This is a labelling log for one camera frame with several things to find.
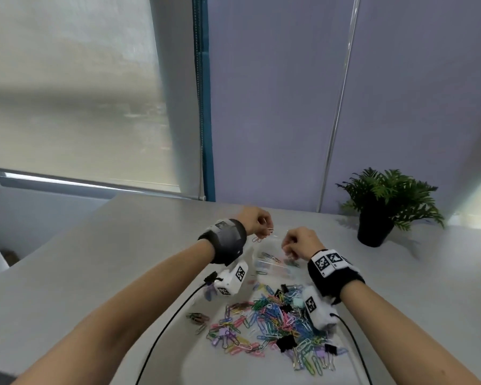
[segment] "green plant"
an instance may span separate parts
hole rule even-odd
[[[399,170],[380,173],[369,167],[362,174],[353,174],[358,177],[351,177],[350,182],[336,184],[351,196],[351,200],[342,207],[358,212],[363,209],[377,210],[404,231],[409,231],[410,222],[418,219],[433,219],[444,226],[444,217],[430,196],[438,187],[417,181],[409,175],[401,174]]]

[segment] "white sensor device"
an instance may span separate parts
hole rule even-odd
[[[318,330],[327,330],[334,324],[337,324],[339,319],[331,316],[334,313],[338,315],[337,311],[331,304],[323,301],[315,286],[307,286],[302,293],[305,301],[305,308],[312,320],[313,326]]]
[[[244,278],[248,272],[248,264],[245,261],[239,262],[231,271],[228,269],[219,273],[218,278],[222,281],[214,281],[214,287],[223,296],[233,296],[241,289]]]

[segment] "person's right hand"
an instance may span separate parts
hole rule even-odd
[[[285,239],[283,239],[282,249],[288,256],[294,259],[302,258],[309,261],[314,254],[326,247],[321,243],[313,229],[299,227],[289,229]]]

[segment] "person's left arm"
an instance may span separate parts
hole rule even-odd
[[[246,207],[236,216],[246,234],[273,228],[268,212]],[[105,385],[147,328],[214,259],[207,239],[160,262],[85,317],[14,385]]]

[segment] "window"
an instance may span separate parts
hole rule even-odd
[[[198,196],[191,0],[154,2],[0,0],[0,170]]]

